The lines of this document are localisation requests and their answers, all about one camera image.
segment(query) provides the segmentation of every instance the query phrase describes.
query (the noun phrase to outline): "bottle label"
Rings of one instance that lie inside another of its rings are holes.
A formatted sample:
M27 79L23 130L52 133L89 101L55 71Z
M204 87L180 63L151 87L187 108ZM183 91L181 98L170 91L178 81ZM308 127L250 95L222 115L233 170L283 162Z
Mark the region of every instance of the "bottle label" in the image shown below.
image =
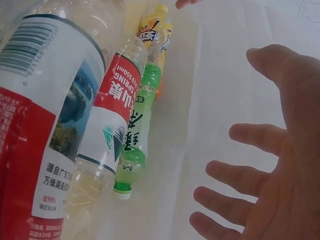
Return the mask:
M76 153L104 73L94 40L49 14L25 17L0 53L2 240L60 239Z
M139 92L129 120L123 147L124 151L131 151L130 147L135 147L140 149L146 158L148 157L148 137L152 105L160 79L160 68L149 62L144 70L142 83L139 86Z
M116 53L91 110L78 157L116 173L140 82L138 68Z

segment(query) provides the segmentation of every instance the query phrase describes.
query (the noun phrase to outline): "red bottle label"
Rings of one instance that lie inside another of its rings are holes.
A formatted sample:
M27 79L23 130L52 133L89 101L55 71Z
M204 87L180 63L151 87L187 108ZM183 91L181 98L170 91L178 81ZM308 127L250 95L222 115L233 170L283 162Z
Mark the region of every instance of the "red bottle label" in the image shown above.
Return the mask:
M95 107L119 114L128 123L141 75L132 61L116 53L94 102Z

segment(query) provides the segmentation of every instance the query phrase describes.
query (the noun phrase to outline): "water bottle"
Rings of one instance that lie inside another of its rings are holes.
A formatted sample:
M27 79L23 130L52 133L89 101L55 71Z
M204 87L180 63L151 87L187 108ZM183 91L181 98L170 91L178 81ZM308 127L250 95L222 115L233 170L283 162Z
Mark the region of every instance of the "water bottle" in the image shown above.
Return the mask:
M136 36L125 36L91 110L68 197L62 240L95 239L108 214L119 155L147 62Z
M0 53L0 239L59 240L122 0L47 0Z

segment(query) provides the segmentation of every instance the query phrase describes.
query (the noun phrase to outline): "brand logo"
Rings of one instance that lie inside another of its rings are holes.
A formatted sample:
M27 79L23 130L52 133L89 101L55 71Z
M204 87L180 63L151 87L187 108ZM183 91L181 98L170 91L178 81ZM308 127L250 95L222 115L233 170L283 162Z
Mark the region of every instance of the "brand logo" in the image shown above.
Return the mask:
M122 150L126 128L123 126L106 125L102 131L107 145L107 155L113 156L114 162L116 162Z
M165 42L162 44L162 46L161 46L161 52L162 51L167 51L167 49L168 49L168 47L169 47L169 45L170 45L170 41L171 41L171 37L169 37L169 36L166 36L166 40L165 40Z
M155 37L156 37L156 31L155 30L148 30L148 31L143 31L139 35L140 39L142 42L152 42Z

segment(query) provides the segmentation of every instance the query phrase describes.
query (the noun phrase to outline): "bottle cap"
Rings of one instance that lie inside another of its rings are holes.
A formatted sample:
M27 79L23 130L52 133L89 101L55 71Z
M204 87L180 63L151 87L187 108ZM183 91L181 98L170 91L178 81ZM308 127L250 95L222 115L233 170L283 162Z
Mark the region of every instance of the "bottle cap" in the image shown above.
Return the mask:
M131 197L131 191L129 192L120 192L116 189L113 189L113 195L120 200L128 200Z
M155 10L160 10L160 11L165 11L166 13L168 13L168 7L164 4L159 4L158 6L156 6Z

